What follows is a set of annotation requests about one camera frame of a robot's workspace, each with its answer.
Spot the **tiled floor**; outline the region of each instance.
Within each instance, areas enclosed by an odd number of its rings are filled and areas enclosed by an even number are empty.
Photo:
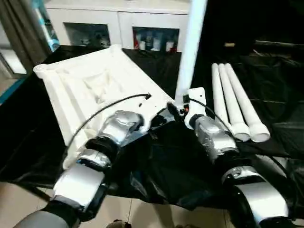
[[[52,196],[52,190],[45,190]],[[13,184],[0,182],[0,227],[12,228],[31,212],[45,207],[46,202]],[[234,228],[229,214],[221,209],[197,208],[188,211],[171,205],[145,203],[138,199],[107,196],[94,220],[81,228],[105,228],[115,219],[129,221],[133,228],[173,228],[192,224],[199,228]]]

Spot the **white cabinet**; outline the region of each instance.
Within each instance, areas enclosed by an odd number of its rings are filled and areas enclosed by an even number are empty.
[[[182,51],[188,0],[50,0],[61,45]]]

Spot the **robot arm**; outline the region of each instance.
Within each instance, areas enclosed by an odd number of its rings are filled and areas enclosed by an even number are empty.
[[[47,206],[24,218],[15,228],[76,228],[95,218],[109,188],[120,145],[142,125],[141,115],[116,111],[100,133],[85,144],[76,164],[60,176]]]
[[[190,89],[189,97],[205,104],[200,96],[203,93],[203,88]],[[206,116],[202,107],[197,111],[191,110],[193,107],[190,101],[185,124],[194,129],[230,196],[229,211],[235,226],[295,227],[288,218],[285,199],[252,167],[251,160],[240,154],[231,134]]]

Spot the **black plastic sheet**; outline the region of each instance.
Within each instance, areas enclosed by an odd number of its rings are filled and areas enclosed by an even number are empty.
[[[61,46],[47,63],[86,54],[94,49]],[[181,55],[153,51],[124,52],[165,92],[174,97]],[[263,166],[255,154],[286,157],[299,191],[297,216],[304,218],[304,124],[301,81],[303,63],[275,57],[198,56],[192,87],[205,88],[213,107],[211,64],[230,62],[262,121],[271,132],[264,143],[238,143],[252,156],[254,166],[268,177],[292,204],[293,192],[285,178]],[[52,187],[62,171],[64,143],[42,80],[30,76],[0,106],[0,180]],[[117,164],[111,194],[187,209],[225,208],[219,179],[194,132],[183,123],[164,125],[125,146]]]

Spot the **glass cabinet door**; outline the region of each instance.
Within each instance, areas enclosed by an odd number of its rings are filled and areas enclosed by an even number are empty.
[[[176,52],[180,30],[177,28],[133,27],[134,49]]]
[[[121,44],[117,12],[48,9],[61,45],[108,48]]]
[[[107,25],[64,23],[66,32],[75,46],[108,48],[111,45]]]
[[[188,15],[119,12],[124,48],[182,52]]]

